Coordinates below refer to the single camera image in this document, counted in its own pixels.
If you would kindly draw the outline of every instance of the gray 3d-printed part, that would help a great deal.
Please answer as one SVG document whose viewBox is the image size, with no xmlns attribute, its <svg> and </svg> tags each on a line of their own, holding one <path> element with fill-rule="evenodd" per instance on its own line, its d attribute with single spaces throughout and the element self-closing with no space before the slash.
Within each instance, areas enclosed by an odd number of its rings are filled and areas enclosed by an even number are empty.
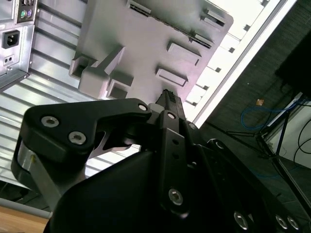
<svg viewBox="0 0 311 233">
<path fill-rule="evenodd" d="M 204 0 L 89 1 L 70 75 L 98 99 L 151 103 L 168 89 L 184 101 L 232 23 L 228 13 Z M 124 54 L 110 76 L 97 70 L 96 78 L 85 79 L 92 75 L 84 69 L 120 45 Z M 115 72 L 132 81 L 124 83 Z"/>
</svg>

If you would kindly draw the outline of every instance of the silver screw head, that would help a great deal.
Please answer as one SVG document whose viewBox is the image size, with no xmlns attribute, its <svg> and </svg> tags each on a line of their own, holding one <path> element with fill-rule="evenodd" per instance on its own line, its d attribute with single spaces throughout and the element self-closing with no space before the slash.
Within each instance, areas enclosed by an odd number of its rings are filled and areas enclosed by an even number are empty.
<svg viewBox="0 0 311 233">
<path fill-rule="evenodd" d="M 54 128 L 56 126 L 59 125 L 59 121 L 58 119 L 56 119 L 55 117 L 51 117 L 51 116 L 45 116 L 41 119 L 41 123 L 45 126 L 45 127 L 49 127 L 49 128 Z"/>
<path fill-rule="evenodd" d="M 82 145 L 86 142 L 86 136 L 78 131 L 71 132 L 68 136 L 69 141 L 73 144 Z"/>
<path fill-rule="evenodd" d="M 193 130 L 196 129 L 195 125 L 193 123 L 189 123 L 190 128 L 192 128 Z"/>
<path fill-rule="evenodd" d="M 291 224 L 292 227 L 294 227 L 296 230 L 299 230 L 298 224 L 296 223 L 296 221 L 292 217 L 288 216 L 287 220 Z"/>
<path fill-rule="evenodd" d="M 247 230 L 248 229 L 248 224 L 246 219 L 244 218 L 243 215 L 241 215 L 239 212 L 234 212 L 234 219 L 236 221 L 236 223 L 243 229 L 243 230 Z"/>
<path fill-rule="evenodd" d="M 175 205 L 181 205 L 184 201 L 181 193 L 174 188 L 169 190 L 169 198 Z"/>
<path fill-rule="evenodd" d="M 276 215 L 276 221 L 283 229 L 287 229 L 286 222 L 279 215 Z"/>
<path fill-rule="evenodd" d="M 169 117 L 172 118 L 172 119 L 176 118 L 172 113 L 167 113 L 167 115 L 169 115 Z"/>
<path fill-rule="evenodd" d="M 147 111 L 147 110 L 148 110 L 148 108 L 147 108 L 145 105 L 143 105 L 143 104 L 139 104 L 138 107 L 139 107 L 141 110 L 143 110 L 143 111 Z"/>
</svg>

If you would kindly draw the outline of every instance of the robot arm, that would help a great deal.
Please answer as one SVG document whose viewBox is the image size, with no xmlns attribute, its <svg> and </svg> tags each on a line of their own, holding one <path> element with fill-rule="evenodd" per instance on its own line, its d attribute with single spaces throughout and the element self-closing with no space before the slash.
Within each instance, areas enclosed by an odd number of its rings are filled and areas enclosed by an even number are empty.
<svg viewBox="0 0 311 233">
<path fill-rule="evenodd" d="M 85 179 L 89 157 L 132 144 L 140 152 Z M 29 109 L 12 171 L 53 209 L 47 233 L 302 232 L 222 142 L 201 138 L 167 90 L 150 106 L 125 99 Z"/>
</svg>

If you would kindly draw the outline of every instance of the power socket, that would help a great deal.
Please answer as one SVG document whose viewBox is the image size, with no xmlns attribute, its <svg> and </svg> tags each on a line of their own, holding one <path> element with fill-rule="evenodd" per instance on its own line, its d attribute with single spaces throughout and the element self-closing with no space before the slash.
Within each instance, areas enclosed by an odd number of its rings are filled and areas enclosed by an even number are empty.
<svg viewBox="0 0 311 233">
<path fill-rule="evenodd" d="M 9 57 L 4 58 L 3 60 L 3 66 L 8 66 L 14 62 L 14 55 L 11 55 Z"/>
<path fill-rule="evenodd" d="M 19 34 L 20 32 L 18 30 L 4 33 L 2 48 L 9 49 L 19 45 Z"/>
</svg>

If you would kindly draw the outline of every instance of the wooden table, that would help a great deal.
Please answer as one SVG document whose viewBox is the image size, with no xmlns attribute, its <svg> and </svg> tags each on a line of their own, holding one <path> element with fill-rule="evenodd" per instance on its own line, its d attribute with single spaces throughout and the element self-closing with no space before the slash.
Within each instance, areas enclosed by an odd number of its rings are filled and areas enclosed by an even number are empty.
<svg viewBox="0 0 311 233">
<path fill-rule="evenodd" d="M 0 233 L 43 233 L 49 220 L 0 207 Z"/>
</svg>

